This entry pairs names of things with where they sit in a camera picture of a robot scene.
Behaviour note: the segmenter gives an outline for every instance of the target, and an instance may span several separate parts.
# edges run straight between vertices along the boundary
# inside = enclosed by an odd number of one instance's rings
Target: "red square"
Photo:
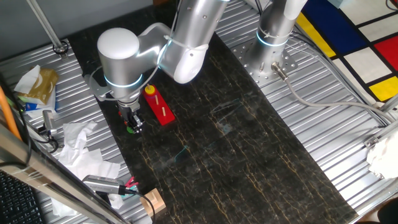
[[[398,36],[374,45],[375,48],[398,70]]]

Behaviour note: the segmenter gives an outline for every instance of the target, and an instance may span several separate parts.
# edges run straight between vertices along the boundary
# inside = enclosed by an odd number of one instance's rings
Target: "yellow rectangle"
[[[326,41],[302,13],[298,15],[297,23],[328,57],[333,57],[336,55],[336,53],[329,47]]]
[[[398,94],[398,78],[392,77],[369,87],[372,92],[384,101]]]

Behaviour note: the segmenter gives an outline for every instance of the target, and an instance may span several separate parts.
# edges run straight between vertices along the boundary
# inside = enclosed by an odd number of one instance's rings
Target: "mounting plate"
[[[232,49],[232,52],[234,55],[238,58],[238,60],[241,62],[243,67],[248,71],[250,76],[253,78],[253,80],[257,83],[257,85],[261,88],[265,84],[275,80],[279,79],[279,76],[276,72],[267,72],[267,70],[263,70],[260,72],[259,69],[253,69],[248,66],[250,63],[249,61],[246,60],[246,52],[250,49],[251,46],[253,46],[253,42],[255,39],[249,40],[243,44],[239,44]],[[287,73],[291,73],[294,70],[297,69],[298,65],[295,60],[290,56],[289,53],[287,53],[286,50],[283,51],[282,53],[282,64],[280,65],[282,69]]]

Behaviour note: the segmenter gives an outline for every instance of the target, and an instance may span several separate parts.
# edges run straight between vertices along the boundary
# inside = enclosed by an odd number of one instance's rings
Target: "colorful rug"
[[[398,11],[385,0],[308,0],[297,22],[372,104],[398,94]]]

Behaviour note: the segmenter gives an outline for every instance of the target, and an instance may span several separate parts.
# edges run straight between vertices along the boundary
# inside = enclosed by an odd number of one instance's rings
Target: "wooden block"
[[[164,203],[162,196],[160,196],[160,193],[157,189],[151,190],[148,194],[145,194],[145,196],[150,200],[150,202],[154,206],[156,214],[166,209],[166,204]],[[150,207],[149,202],[142,197],[139,200],[144,206],[144,209],[147,212],[147,214],[150,217],[154,216],[154,213],[152,211],[152,208]]]

